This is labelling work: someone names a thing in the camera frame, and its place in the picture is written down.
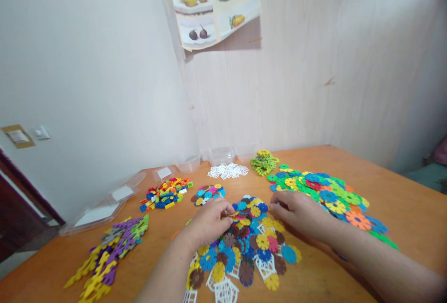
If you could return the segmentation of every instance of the pile of toy pieces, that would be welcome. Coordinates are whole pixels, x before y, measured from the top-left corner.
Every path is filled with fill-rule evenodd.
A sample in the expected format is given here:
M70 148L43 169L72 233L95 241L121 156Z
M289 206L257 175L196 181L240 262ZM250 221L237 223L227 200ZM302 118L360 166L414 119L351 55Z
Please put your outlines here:
M230 215L232 226L195 254L183 302L195 302L207 271L210 274L206 286L215 293L216 302L234 303L239 289L228 276L249 287L253 284L256 265L266 287L276 291L279 276L287 271L286 264L301 261L301 252L285 244L284 225L267 217L268 207L259 198L245 195L233 208L236 212Z
M274 158L267 150L260 150L257 152L257 156L250 160L250 163L253 170L259 175L266 176L276 169L276 164L279 163L279 159Z
M193 182L186 179L171 178L156 188L149 188L146 198L140 201L141 212L153 209L169 209L176 202L181 202L183 194L188 192L188 188L194 186Z
M195 206L202 206L211 198L225 197L226 195L227 193L222 187L222 184L201 186L199 191L191 197L191 202L193 202Z
M226 165L225 163L221 163L220 166L211 167L211 170L208 172L209 177L220 178L225 180L227 178L237 178L239 175L245 176L248 174L248 168L245 166L239 166L235 163L230 163Z
M363 215L369 207L369 202L354 193L354 189L346 182L330 177L325 173L310 173L293 170L287 165L279 165L276 175L269 175L267 179L272 184L273 192L282 190L299 191L308 195L341 221L348 222L359 229L398 249L385 234L388 228L378 219Z
M93 276L85 282L84 291L81 293L78 303L92 303L110 292L111 285L115 281L118 262L135 245L142 242L142 236L148 229L148 223L149 214L134 220L129 217L121 223L114 224L105 232L102 243L90 250L90 257L64 286L64 288L72 286L93 271Z

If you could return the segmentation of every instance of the hand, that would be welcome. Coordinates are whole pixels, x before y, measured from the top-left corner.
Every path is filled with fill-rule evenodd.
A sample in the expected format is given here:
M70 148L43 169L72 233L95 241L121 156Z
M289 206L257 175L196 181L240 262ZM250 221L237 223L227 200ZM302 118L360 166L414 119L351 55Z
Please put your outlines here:
M197 250L201 246L210 245L233 223L233 218L223 217L222 212L235 211L224 198L212 198L196 213L192 221L183 229L185 236Z
M270 200L270 210L304 235L325 242L337 219L300 192L279 191Z

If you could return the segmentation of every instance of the wooden table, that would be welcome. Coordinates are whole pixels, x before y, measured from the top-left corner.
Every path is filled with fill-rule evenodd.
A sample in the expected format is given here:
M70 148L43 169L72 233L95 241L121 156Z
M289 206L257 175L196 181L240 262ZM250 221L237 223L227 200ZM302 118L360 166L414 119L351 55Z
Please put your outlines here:
M275 156L291 168L325 172L345 180L370 201L368 214L389 227L388 236L402 253L446 274L447 198L444 195L329 145L277 152ZM190 198L200 186L221 183L230 202L250 194L268 203L272 196L266 177L252 170L247 176L222 181L208 177L209 169L208 162L202 162L196 172L177 176L189 177L194 187L184 201L173 208L150 212L149 230L143 242L120 261L112 291L100 302L133 302L173 234L197 212ZM129 215L142 216L139 201L148 187L155 186L150 169L145 171L149 174L139 185L141 194L127 201L114 222ZM87 278L67 290L62 287L110 226L111 223L74 236L55 238L0 282L0 302L77 302ZM287 265L287 273L280 277L277 292L267 290L257 270L249 288L231 278L240 290L238 302L274 302L279 298L282 302L374 302L378 299L356 270L340 260L329 247L288 232L285 237L286 243L301 250L302 262ZM197 301L214 302L214 294L203 285Z

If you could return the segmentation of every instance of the poster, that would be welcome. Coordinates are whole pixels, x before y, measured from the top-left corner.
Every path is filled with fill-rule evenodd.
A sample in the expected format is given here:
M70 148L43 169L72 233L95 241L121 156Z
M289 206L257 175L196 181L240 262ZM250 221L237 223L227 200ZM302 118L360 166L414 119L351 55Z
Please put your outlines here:
M260 0L172 0L186 50L211 47L261 14Z

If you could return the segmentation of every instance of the forearm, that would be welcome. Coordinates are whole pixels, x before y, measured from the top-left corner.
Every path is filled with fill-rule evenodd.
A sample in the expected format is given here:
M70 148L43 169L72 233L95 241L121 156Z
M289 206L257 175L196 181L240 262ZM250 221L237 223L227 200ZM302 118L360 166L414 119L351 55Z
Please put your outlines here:
M152 269L135 303L182 302L191 260L196 251L185 230L181 231Z
M370 234L334 221L324 241L352 263L386 302L438 302L445 279Z

